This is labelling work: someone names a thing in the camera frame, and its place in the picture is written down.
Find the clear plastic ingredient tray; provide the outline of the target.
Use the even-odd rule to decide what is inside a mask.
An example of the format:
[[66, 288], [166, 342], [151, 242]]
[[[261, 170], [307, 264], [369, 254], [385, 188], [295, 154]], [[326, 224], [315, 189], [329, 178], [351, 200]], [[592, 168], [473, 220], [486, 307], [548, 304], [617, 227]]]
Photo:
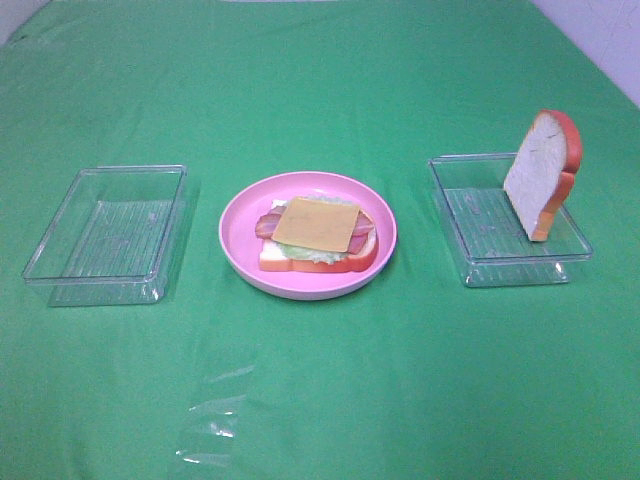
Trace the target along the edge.
[[154, 304], [168, 289], [189, 203], [184, 165], [81, 169], [22, 278], [52, 307]]

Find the clear plastic wrap sheet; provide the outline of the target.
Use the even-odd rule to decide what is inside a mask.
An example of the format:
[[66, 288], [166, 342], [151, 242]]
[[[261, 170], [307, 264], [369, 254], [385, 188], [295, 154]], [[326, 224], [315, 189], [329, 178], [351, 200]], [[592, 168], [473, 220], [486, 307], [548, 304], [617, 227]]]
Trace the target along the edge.
[[202, 352], [169, 466], [171, 479], [221, 479], [226, 474], [259, 351], [257, 343], [244, 343], [212, 345]]

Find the pink round plate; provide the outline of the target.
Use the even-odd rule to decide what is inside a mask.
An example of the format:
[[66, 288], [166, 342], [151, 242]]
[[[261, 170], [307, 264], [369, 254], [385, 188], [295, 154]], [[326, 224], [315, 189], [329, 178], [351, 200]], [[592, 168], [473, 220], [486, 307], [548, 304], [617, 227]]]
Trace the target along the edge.
[[[378, 251], [367, 270], [300, 273], [259, 269], [262, 241], [254, 234], [259, 216], [274, 200], [309, 194], [352, 201], [371, 216], [378, 233]], [[219, 241], [234, 270], [254, 287], [288, 299], [324, 300], [349, 294], [373, 280], [392, 257], [397, 224], [387, 202], [367, 185], [337, 173], [299, 171], [267, 177], [240, 191], [220, 217]]]

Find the long bacon strip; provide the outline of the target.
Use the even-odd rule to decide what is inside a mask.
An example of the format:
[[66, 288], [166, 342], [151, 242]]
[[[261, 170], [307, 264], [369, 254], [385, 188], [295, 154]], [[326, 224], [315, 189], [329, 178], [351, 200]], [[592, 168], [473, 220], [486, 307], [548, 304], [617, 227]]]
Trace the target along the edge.
[[[280, 205], [260, 216], [255, 226], [256, 236], [262, 239], [270, 239], [275, 232], [277, 224], [279, 223], [284, 211], [285, 207]], [[362, 210], [360, 210], [351, 236], [368, 235], [373, 229], [373, 221]]]

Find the green table cloth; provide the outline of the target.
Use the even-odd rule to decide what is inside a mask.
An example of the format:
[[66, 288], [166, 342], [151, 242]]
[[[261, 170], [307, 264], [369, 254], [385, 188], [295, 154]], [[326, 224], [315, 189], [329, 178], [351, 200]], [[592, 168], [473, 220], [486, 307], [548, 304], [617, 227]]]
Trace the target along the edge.
[[[567, 112], [566, 285], [469, 289], [426, 162]], [[51, 308], [22, 270], [79, 169], [182, 163], [200, 194], [159, 303]], [[219, 216], [280, 172], [356, 178], [398, 244], [367, 287], [265, 294]], [[1, 475], [169, 479], [212, 345], [257, 343], [221, 479], [635, 479], [639, 112], [527, 1], [54, 1], [1, 51]]]

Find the clear plastic bread tray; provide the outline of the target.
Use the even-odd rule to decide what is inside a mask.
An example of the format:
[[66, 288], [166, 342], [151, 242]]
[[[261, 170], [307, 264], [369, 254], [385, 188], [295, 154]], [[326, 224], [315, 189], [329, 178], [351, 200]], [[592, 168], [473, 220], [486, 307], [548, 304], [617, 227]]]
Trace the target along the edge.
[[427, 161], [440, 224], [470, 288], [563, 284], [593, 248], [562, 207], [549, 238], [527, 237], [503, 191], [513, 153], [442, 155]]

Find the short bacon strip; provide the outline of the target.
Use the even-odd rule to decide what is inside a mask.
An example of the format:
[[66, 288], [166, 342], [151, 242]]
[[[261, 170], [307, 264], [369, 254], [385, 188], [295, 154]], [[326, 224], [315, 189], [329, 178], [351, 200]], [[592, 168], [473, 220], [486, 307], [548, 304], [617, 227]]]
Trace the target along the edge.
[[346, 252], [349, 255], [358, 254], [363, 249], [363, 247], [366, 245], [368, 239], [369, 239], [369, 234], [368, 233], [365, 233], [365, 234], [362, 234], [362, 235], [353, 235], [350, 238], [350, 241], [349, 241], [349, 244], [348, 244]]

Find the white bread slice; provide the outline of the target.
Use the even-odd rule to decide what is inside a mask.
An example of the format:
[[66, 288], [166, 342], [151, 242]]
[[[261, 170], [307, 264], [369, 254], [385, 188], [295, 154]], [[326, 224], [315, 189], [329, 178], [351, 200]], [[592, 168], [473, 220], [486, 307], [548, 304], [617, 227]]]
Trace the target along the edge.
[[[287, 201], [273, 200], [270, 210], [280, 205], [286, 209]], [[373, 264], [378, 253], [378, 235], [375, 223], [374, 229], [369, 233], [366, 245], [355, 255], [349, 255], [347, 252], [329, 252], [286, 245], [276, 242], [272, 238], [259, 239], [262, 240], [259, 268], [268, 272], [362, 272]]]

